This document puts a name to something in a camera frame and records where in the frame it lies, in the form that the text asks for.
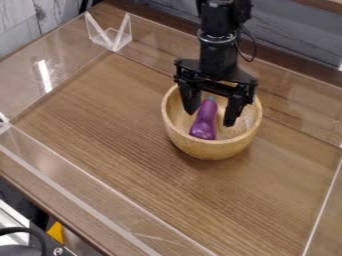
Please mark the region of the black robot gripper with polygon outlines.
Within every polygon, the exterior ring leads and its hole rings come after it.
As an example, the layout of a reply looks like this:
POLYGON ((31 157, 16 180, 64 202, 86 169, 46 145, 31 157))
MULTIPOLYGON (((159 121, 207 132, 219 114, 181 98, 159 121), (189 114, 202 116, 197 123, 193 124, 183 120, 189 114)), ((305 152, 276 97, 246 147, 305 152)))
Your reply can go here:
POLYGON ((193 115, 201 106, 202 92, 229 98, 223 125, 231 127, 243 108, 254 102, 257 78, 238 66, 239 35, 214 37, 198 33, 201 53, 198 59, 175 61, 175 82, 186 112, 193 115))

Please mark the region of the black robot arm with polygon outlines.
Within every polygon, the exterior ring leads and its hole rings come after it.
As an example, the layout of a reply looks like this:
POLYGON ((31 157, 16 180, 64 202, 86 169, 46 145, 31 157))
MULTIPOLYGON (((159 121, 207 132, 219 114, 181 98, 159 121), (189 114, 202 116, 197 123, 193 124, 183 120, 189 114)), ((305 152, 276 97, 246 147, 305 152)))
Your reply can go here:
POLYGON ((251 0, 197 0, 201 17, 198 59, 178 59, 174 81, 185 111, 193 115, 202 92, 229 99, 223 125, 231 127, 247 104, 254 103, 258 79, 241 69, 241 34, 251 36, 245 23, 251 18, 251 0))

